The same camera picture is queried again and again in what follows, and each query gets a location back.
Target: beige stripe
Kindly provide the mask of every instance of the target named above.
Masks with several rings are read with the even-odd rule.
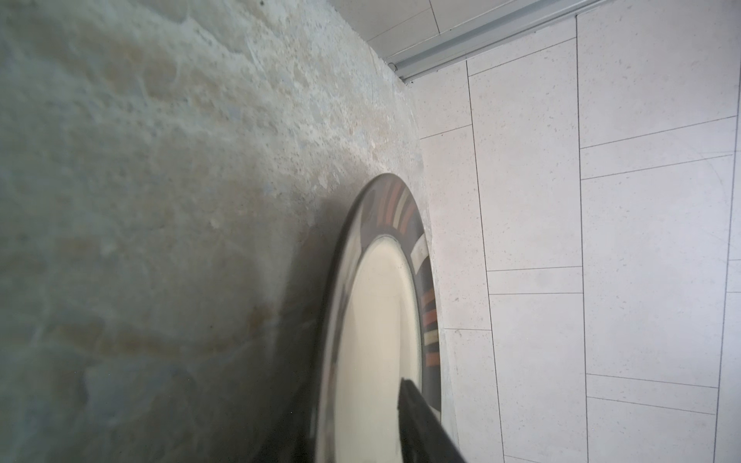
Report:
[[[425,346],[434,344],[439,341],[437,330],[428,331],[425,333]]]
[[[419,272],[419,268],[429,255],[430,251],[427,248],[427,237],[423,233],[417,240],[417,243],[414,245],[412,252],[409,255],[412,258],[412,270],[414,270],[415,275]]]
[[[402,217],[402,209],[404,209],[407,196],[409,196],[409,189],[405,188],[402,197],[399,199],[399,203],[396,205],[396,214],[393,216],[393,227],[396,229],[399,229],[399,219]]]

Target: black pointed object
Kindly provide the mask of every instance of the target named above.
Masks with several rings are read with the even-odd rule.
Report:
[[[402,379],[396,409],[404,463],[465,463],[410,379]]]

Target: orange stripe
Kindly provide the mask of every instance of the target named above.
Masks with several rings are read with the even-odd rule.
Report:
[[[434,300],[435,300],[435,288],[431,287],[429,290],[427,290],[427,293],[422,294],[422,306],[423,307]]]
[[[396,183],[396,186],[393,188],[393,193],[391,194],[391,200],[388,202],[388,206],[386,207],[386,225],[391,225],[391,218],[393,217],[393,212],[396,210],[396,200],[399,199],[399,192],[402,190],[402,183],[399,181]]]
[[[434,367],[440,364],[440,352],[428,352],[425,357],[428,367]]]
[[[422,326],[427,326],[432,322],[437,322],[437,310],[430,310],[422,314]]]
[[[407,212],[404,213],[404,219],[402,220],[402,227],[399,228],[399,231],[402,232],[402,235],[405,235],[407,233],[407,225],[409,225],[409,219],[411,219],[412,214],[414,213],[414,210],[416,209],[416,204],[411,201],[409,204],[409,207],[407,207]]]
[[[383,221],[383,210],[384,206],[386,205],[386,196],[388,196],[388,189],[391,187],[391,182],[387,181],[386,185],[383,187],[383,194],[381,195],[381,201],[378,203],[378,213],[376,214],[377,220],[376,220],[376,226],[380,227],[381,222]]]

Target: tile floor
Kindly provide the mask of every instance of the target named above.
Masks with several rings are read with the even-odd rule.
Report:
[[[740,71],[615,0],[411,83],[470,463],[741,462]]]

